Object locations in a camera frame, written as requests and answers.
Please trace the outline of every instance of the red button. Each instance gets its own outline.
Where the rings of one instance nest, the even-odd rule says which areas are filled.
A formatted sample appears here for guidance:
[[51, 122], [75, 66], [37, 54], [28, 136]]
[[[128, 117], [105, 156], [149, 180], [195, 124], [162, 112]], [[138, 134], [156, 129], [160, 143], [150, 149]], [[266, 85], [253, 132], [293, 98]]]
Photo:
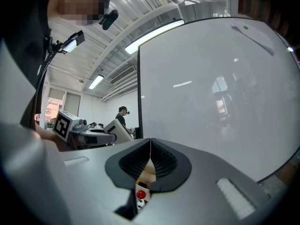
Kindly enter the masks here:
[[144, 199], [146, 197], [146, 192], [144, 192], [143, 190], [140, 190], [136, 193], [136, 197], [138, 199]]

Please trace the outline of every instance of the ceiling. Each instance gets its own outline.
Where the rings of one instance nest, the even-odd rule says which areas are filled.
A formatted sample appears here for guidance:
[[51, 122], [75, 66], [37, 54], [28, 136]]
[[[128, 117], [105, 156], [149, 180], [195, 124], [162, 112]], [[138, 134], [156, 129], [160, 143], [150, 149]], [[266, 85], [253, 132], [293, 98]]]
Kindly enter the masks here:
[[[225, 16], [230, 10], [226, 1], [186, 0], [182, 4], [184, 20], [190, 22]], [[111, 93], [108, 100], [137, 89], [135, 82], [118, 91], [113, 91], [110, 84], [115, 76], [130, 66], [137, 68], [137, 54], [129, 55], [125, 47], [156, 27], [169, 23], [174, 18], [180, 19], [180, 14], [170, 0], [111, 0], [110, 10], [113, 9], [118, 10], [119, 18], [107, 31], [102, 30], [99, 24], [79, 26], [75, 21], [50, 21], [55, 41], [64, 42], [79, 30], [85, 36], [85, 42], [70, 54], [58, 54], [53, 59], [47, 72], [50, 83], [99, 97]], [[104, 79], [95, 89], [90, 90], [88, 87], [98, 74]]]

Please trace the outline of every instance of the black camera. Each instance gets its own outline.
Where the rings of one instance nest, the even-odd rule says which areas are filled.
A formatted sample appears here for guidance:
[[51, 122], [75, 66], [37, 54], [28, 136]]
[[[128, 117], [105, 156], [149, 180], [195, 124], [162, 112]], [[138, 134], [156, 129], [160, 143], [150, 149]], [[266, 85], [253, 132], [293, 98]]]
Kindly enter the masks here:
[[103, 30], [108, 30], [110, 26], [117, 20], [119, 13], [117, 10], [113, 10], [110, 14], [105, 14], [102, 20], [99, 22], [102, 25]]

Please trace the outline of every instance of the person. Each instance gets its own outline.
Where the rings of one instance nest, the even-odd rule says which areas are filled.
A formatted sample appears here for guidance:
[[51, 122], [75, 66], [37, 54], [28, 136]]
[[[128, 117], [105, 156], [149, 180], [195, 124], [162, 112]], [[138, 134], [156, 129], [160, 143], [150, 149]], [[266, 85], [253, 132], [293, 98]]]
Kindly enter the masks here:
[[130, 129], [126, 128], [126, 123], [125, 123], [125, 118], [124, 116], [127, 115], [128, 111], [127, 111], [127, 108], [122, 106], [122, 107], [119, 107], [119, 113], [117, 114], [116, 116], [116, 119], [119, 120], [120, 124], [123, 125], [123, 127], [128, 131], [129, 134], [133, 134], [134, 132], [131, 131]]
[[23, 75], [36, 89], [36, 94], [25, 110], [21, 125], [36, 130], [42, 139], [56, 143], [60, 151], [67, 145], [52, 131], [42, 129], [34, 121], [41, 113], [41, 98], [45, 80], [46, 51], [51, 29], [48, 21], [62, 18], [78, 21], [80, 25], [98, 22], [110, 0], [12, 0], [14, 6], [4, 6], [1, 46], [8, 48]]

